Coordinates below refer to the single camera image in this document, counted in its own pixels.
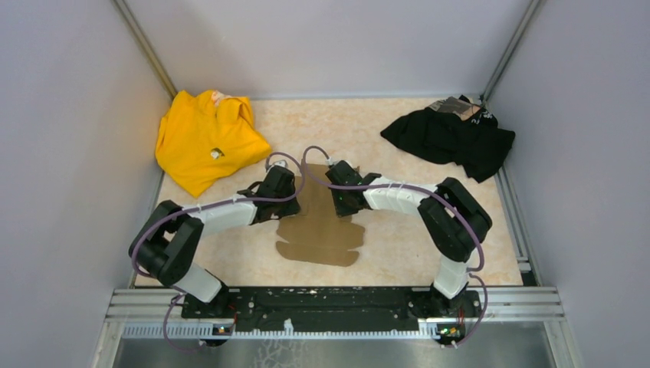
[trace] cardboard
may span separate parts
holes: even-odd
[[[330,182],[325,176],[327,166],[307,166],[317,178]],[[296,187],[302,179],[296,177]],[[354,265],[359,258],[359,252],[354,249],[363,245],[366,229],[353,224],[352,216],[338,218],[330,190],[310,177],[298,194],[298,203],[300,212],[281,218],[277,227],[277,234],[284,240],[275,243],[280,255],[293,261],[319,265]]]

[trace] clothing tag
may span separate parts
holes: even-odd
[[[435,101],[428,107],[434,111],[438,111],[439,113],[455,113],[462,120],[469,119],[481,109],[479,106],[459,100],[456,97],[449,97],[446,100]]]

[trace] metal floor panel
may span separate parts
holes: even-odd
[[[177,340],[181,347],[196,341]],[[233,340],[196,354],[164,340],[123,339],[115,367],[555,367],[544,324],[484,324],[464,346],[426,340]]]

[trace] printed logo on shirt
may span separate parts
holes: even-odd
[[[212,156],[213,159],[218,159],[219,157],[225,155],[218,147],[215,147],[212,149],[212,151],[210,151],[210,156]]]

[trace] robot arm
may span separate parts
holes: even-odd
[[[232,196],[232,203],[183,214],[161,225],[142,243],[136,262],[167,287],[184,290],[207,304],[222,304],[228,288],[223,281],[192,262],[199,240],[202,236],[213,235],[227,228],[297,214],[300,206],[295,198],[286,202],[254,200],[282,199],[295,193],[294,174],[283,162],[271,166],[264,181],[255,182]],[[132,256],[137,240],[147,229],[160,219],[183,209],[169,200],[161,202],[130,246],[129,256]],[[166,233],[172,235],[169,240]]]
[[[388,209],[422,218],[442,259],[433,288],[449,304],[461,294],[468,283],[467,262],[475,245],[468,232],[450,215],[445,207],[430,195],[414,189],[403,188],[405,183],[395,182],[370,173],[362,176],[346,161],[339,161],[327,172],[327,178],[338,186],[389,185],[388,188],[366,190],[332,189],[334,205],[338,216],[352,215],[361,209]],[[467,219],[480,242],[492,226],[490,216],[476,202],[474,197],[456,179],[447,178],[437,186],[408,185],[434,192],[445,198]]]

